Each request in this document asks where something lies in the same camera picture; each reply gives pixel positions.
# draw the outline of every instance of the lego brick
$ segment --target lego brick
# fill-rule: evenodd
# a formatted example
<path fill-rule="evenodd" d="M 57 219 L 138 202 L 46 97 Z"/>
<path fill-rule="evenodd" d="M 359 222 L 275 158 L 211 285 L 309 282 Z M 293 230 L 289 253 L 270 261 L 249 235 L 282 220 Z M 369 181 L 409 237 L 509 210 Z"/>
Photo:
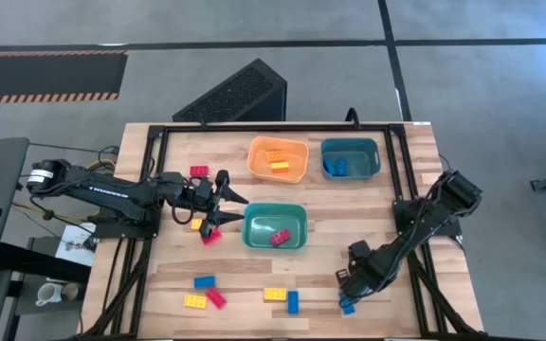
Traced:
<path fill-rule="evenodd" d="M 299 292 L 296 290 L 288 292 L 288 313 L 299 314 Z"/>
<path fill-rule="evenodd" d="M 283 229 L 280 232 L 272 235 L 269 240 L 271 241 L 271 244 L 273 246 L 277 246 L 283 242 L 288 241 L 290 237 L 290 231 L 288 231 L 287 229 Z"/>
<path fill-rule="evenodd" d="M 225 305 L 227 304 L 227 300 L 222 295 L 220 295 L 216 288 L 211 288 L 207 290 L 206 297 L 209 298 L 209 300 L 214 303 L 214 305 L 218 309 L 223 309 L 223 307 L 225 307 Z"/>
<path fill-rule="evenodd" d="M 195 289 L 208 289 L 216 286 L 216 277 L 214 276 L 203 276 L 200 278 L 193 279 L 193 287 Z"/>
<path fill-rule="evenodd" d="M 223 234 L 220 232 L 220 229 L 214 228 L 209 238 L 202 238 L 201 241 L 204 243 L 204 245 L 210 245 L 211 243 L 216 242 L 221 238 L 223 238 Z"/>
<path fill-rule="evenodd" d="M 191 176 L 208 176 L 208 166 L 191 166 L 189 171 Z"/>
<path fill-rule="evenodd" d="M 193 231 L 199 230 L 199 227 L 201 227 L 201 222 L 203 221 L 204 221 L 203 219 L 197 219 L 197 218 L 193 219 L 191 221 L 191 230 Z"/>
<path fill-rule="evenodd" d="M 334 168 L 334 163 L 332 160 L 323 160 L 323 168 L 330 174 L 336 175 L 337 171 Z"/>
<path fill-rule="evenodd" d="M 206 297 L 200 295 L 185 295 L 185 307 L 206 309 Z"/>
<path fill-rule="evenodd" d="M 338 159 L 336 176 L 347 176 L 347 160 Z"/>
<path fill-rule="evenodd" d="M 276 162 L 271 164 L 271 171 L 273 172 L 287 172 L 290 170 L 290 164 L 287 162 Z"/>
<path fill-rule="evenodd" d="M 268 152 L 266 154 L 266 162 L 268 163 L 282 162 L 287 160 L 287 158 L 288 156 L 285 152 Z"/>
<path fill-rule="evenodd" d="M 282 288 L 264 288 L 264 299 L 285 300 L 285 293 L 285 289 Z"/>
<path fill-rule="evenodd" d="M 353 314 L 355 313 L 355 307 L 351 301 L 345 297 L 342 293 L 338 293 L 338 297 L 340 298 L 340 308 L 342 309 L 343 314 Z"/>

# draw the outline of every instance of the wooden tabletop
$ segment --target wooden tabletop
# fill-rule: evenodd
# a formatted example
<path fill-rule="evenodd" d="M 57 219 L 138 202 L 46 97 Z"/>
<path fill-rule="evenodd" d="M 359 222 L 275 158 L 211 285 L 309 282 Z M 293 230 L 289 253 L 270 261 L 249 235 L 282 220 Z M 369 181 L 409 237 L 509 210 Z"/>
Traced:
<path fill-rule="evenodd" d="M 149 124 L 128 124 L 121 142 L 116 176 L 137 181 Z M 420 193 L 442 171 L 430 125 L 406 123 L 409 150 Z M 295 139 L 309 147 L 306 175 L 296 185 L 259 180 L 247 169 L 250 141 L 259 135 Z M 370 137 L 378 144 L 382 168 L 368 181 L 332 182 L 321 173 L 319 145 L 328 137 Z M 394 138 L 404 193 L 409 193 L 399 142 Z M 384 291 L 355 305 L 356 313 L 344 316 L 338 308 L 335 271 L 346 268 L 347 247 L 365 240 L 370 247 L 396 237 L 391 202 L 394 199 L 385 139 L 377 132 L 289 133 L 172 133 L 164 171 L 189 173 L 191 165 L 208 165 L 210 174 L 228 170 L 231 187 L 250 203 L 295 203 L 308 214 L 306 245 L 299 251 L 247 248 L 241 238 L 243 222 L 222 225 L 221 241 L 204 246 L 189 225 L 172 220 L 164 207 L 159 236 L 151 253 L 138 338 L 212 337 L 384 337 L 419 335 L 404 261 L 397 280 Z M 244 212 L 246 206 L 224 203 L 221 208 Z M 180 219 L 187 212 L 179 215 Z M 462 250 L 450 239 L 430 240 L 437 278 L 442 292 L 472 327 L 482 322 Z M 100 315 L 117 241 L 99 244 L 87 287 L 82 317 L 85 327 Z M 112 283 L 117 291 L 125 244 L 119 252 Z M 201 293 L 192 288 L 196 276 L 215 275 L 228 304 L 219 311 L 185 308 L 183 296 Z M 264 301 L 263 288 L 296 289 L 300 314 L 288 315 L 285 302 Z M 428 324 L 434 318 L 427 291 Z M 122 331 L 129 328 L 132 299 L 128 299 Z"/>

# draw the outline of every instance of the black mat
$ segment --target black mat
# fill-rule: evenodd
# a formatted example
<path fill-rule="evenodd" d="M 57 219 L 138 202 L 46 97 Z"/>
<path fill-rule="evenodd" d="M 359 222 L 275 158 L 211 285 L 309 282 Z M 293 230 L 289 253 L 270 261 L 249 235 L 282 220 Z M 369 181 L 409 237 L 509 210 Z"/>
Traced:
<path fill-rule="evenodd" d="M 0 52 L 0 103 L 116 99 L 127 51 Z"/>

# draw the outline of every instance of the gray floor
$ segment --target gray floor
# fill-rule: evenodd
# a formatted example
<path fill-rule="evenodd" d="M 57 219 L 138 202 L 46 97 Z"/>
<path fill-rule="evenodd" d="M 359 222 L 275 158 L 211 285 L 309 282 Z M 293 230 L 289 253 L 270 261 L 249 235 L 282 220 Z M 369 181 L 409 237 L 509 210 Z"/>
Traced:
<path fill-rule="evenodd" d="M 546 37 L 546 0 L 388 0 L 397 39 Z M 383 38 L 376 1 L 0 0 L 0 45 Z M 414 120 L 432 122 L 440 152 L 484 190 L 463 221 L 484 326 L 546 339 L 546 45 L 398 48 Z M 288 118 L 397 120 L 384 47 L 132 52 L 119 100 L 0 104 L 0 136 L 101 148 L 132 121 L 167 121 L 226 76 L 262 58 L 289 82 Z M 31 148 L 30 162 L 93 155 Z M 68 214 L 90 207 L 48 202 Z M 47 223 L 61 231 L 59 225 Z M 46 233 L 12 213 L 4 240 Z M 71 334 L 76 314 L 23 319 L 19 340 Z"/>

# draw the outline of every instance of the pink lego brick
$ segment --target pink lego brick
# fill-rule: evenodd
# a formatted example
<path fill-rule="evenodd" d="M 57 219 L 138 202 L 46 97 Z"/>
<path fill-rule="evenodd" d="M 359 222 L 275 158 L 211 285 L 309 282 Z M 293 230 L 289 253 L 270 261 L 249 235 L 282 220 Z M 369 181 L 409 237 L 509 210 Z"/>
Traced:
<path fill-rule="evenodd" d="M 225 305 L 227 304 L 227 300 L 222 295 L 220 295 L 216 288 L 210 288 L 209 290 L 207 290 L 206 297 L 209 298 L 209 300 L 212 301 L 212 303 L 214 303 L 214 305 L 218 309 L 223 309 L 223 307 L 225 307 Z"/>
<path fill-rule="evenodd" d="M 208 239 L 202 238 L 201 241 L 204 243 L 204 245 L 210 245 L 211 243 L 216 242 L 217 240 L 221 238 L 223 238 L 223 234 L 220 232 L 220 229 L 214 228 L 209 238 Z"/>
<path fill-rule="evenodd" d="M 191 176 L 208 176 L 209 169 L 208 166 L 191 166 L 189 173 Z"/>
<path fill-rule="evenodd" d="M 287 229 L 283 229 L 280 232 L 271 236 L 270 241 L 273 244 L 273 246 L 277 246 L 283 242 L 286 242 L 289 239 L 290 239 L 290 231 L 288 231 Z"/>

